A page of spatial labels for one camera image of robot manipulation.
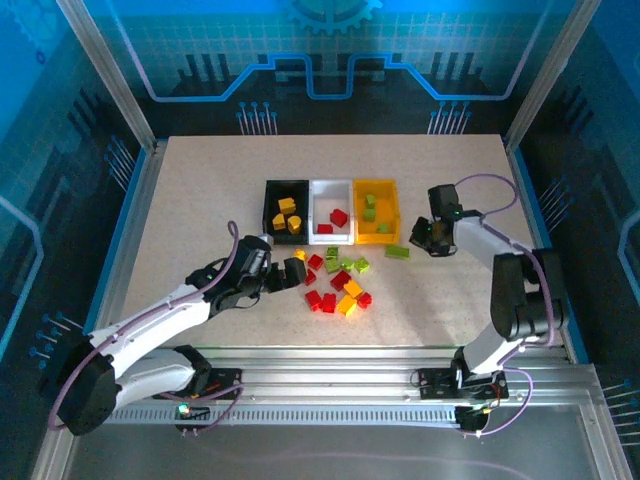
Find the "yellow plastic storage bin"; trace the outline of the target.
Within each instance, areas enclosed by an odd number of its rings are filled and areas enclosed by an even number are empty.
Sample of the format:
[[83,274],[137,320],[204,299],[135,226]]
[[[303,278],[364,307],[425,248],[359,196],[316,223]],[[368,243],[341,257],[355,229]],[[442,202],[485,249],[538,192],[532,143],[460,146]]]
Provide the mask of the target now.
[[[355,243],[359,245],[393,245],[400,241],[401,213],[394,179],[354,179],[354,213]],[[364,210],[368,209],[365,196],[376,197],[376,219],[374,222],[364,220]],[[389,225],[389,232],[376,232],[380,223]]]

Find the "white plastic storage bin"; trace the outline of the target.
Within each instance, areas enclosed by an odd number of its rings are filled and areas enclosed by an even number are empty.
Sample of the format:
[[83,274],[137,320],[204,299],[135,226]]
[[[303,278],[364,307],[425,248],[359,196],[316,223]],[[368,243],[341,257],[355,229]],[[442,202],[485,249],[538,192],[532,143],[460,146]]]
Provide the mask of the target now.
[[[330,213],[341,209],[349,222],[338,228],[330,221]],[[354,245],[355,213],[353,182],[350,179],[313,179],[309,181],[308,243],[310,245]],[[332,234],[317,234],[319,224],[331,224]]]

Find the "black plastic storage bin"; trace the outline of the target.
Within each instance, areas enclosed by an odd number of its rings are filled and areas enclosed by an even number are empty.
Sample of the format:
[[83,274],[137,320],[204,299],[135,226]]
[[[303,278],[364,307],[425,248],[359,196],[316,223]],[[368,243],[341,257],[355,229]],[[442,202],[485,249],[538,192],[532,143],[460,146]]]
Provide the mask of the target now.
[[[289,230],[284,214],[284,227],[276,229],[274,219],[281,213],[279,201],[291,198],[295,204],[292,216],[301,220],[298,233]],[[263,232],[270,235],[277,245],[306,245],[308,243],[309,181],[308,180],[267,180],[262,214]]]

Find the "aluminium mounting beam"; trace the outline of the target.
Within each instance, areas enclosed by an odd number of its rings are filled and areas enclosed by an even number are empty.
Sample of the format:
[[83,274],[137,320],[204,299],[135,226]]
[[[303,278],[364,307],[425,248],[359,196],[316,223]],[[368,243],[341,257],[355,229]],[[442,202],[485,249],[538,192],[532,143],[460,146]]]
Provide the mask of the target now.
[[[244,404],[400,405],[419,403],[409,377],[449,365],[452,348],[216,347],[201,354],[214,367],[239,368]],[[508,364],[508,406],[526,396],[533,406],[600,404],[592,365],[571,362],[565,349],[529,349]]]

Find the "small controller board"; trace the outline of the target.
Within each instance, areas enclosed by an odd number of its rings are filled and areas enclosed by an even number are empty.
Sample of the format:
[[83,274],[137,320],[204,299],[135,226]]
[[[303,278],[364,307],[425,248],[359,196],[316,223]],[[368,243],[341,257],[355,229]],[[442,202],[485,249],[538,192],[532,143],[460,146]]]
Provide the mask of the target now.
[[179,422],[202,422],[211,418],[208,406],[179,403],[175,408],[175,420]]
[[490,407],[456,406],[454,410],[458,429],[466,435],[480,437],[489,424]]

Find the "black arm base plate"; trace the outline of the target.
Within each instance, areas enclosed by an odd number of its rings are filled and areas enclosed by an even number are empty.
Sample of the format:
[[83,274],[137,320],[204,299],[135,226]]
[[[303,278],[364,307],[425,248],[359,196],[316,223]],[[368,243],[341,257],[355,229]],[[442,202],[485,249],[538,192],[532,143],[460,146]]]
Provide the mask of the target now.
[[241,394],[242,370],[238,368],[212,368],[200,370],[181,390],[172,391],[179,398],[235,400]]
[[422,368],[410,380],[422,400],[503,400],[510,396],[503,371],[466,374],[457,367]]

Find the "aluminium frame post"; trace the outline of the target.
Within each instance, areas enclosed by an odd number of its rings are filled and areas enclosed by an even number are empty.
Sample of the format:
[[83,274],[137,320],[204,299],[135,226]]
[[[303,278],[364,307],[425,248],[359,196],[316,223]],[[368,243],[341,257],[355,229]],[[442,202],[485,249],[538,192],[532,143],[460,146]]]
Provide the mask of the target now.
[[83,0],[55,0],[141,148],[152,155],[157,141],[132,90]]
[[602,0],[576,0],[562,29],[547,54],[531,88],[525,96],[505,139],[507,155],[513,154],[539,113],[571,55],[593,19]]

